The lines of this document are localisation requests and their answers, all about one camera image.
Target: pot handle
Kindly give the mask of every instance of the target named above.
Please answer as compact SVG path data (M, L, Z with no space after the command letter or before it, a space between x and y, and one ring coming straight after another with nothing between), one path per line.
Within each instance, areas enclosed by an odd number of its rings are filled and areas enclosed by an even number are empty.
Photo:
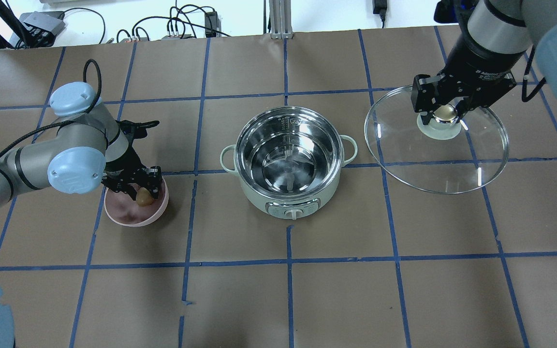
M347 160L343 161L343 164L341 165L341 167L345 167L346 165L351 163L356 158L356 156L358 155L358 145L356 144L356 141L354 140L353 137L346 136L346 135L343 135L343 134L341 134L340 137L343 140L349 141L354 147L354 154L350 158L348 158Z
M235 145L229 145L229 146L227 146L226 148L223 148L223 151L220 152L219 160L220 160L220 165L221 165L221 167L223 167L223 169L224 169L226 172L231 173L231 174L234 174L235 176L239 176L237 170L227 168L226 165L225 165L225 163L223 162L223 157L225 156L225 154L226 154L227 152L229 152L230 150L235 150L235 148L236 148Z

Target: cable plug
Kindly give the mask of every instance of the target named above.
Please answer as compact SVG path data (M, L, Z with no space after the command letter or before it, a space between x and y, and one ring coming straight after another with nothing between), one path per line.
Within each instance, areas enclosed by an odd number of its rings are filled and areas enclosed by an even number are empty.
M379 14L382 20L382 28L386 25L386 12L388 11L388 0L373 0L373 14Z

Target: pot control panel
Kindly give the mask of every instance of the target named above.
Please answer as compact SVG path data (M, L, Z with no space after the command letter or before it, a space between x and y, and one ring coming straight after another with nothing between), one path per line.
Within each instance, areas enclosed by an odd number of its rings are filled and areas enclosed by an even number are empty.
M298 204L266 203L265 211L275 218L296 220L316 212L321 205L319 198Z

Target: metal frame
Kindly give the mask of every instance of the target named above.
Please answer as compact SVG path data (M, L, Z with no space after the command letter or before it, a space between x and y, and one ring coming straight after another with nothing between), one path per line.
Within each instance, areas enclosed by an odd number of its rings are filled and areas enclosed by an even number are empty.
M268 0L270 3L270 37L292 38L292 0Z

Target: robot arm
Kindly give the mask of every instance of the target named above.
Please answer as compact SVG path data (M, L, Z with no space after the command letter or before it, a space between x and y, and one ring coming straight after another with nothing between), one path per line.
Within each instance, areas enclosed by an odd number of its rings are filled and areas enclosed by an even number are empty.
M0 158L0 206L19 194L53 186L65 193L86 193L102 182L112 191L126 192L132 184L145 187L157 199L161 168L146 168L132 147L135 138L157 121L116 122L101 99L89 113L95 92L84 82L58 88L49 102L61 126L55 139L14 148Z
M436 76L414 77L411 101L425 125L457 97L458 121L508 93L517 85L510 70L531 40L537 63L557 97L557 1L480 0L470 7L471 1L446 0L436 9L436 18L456 18L462 34Z

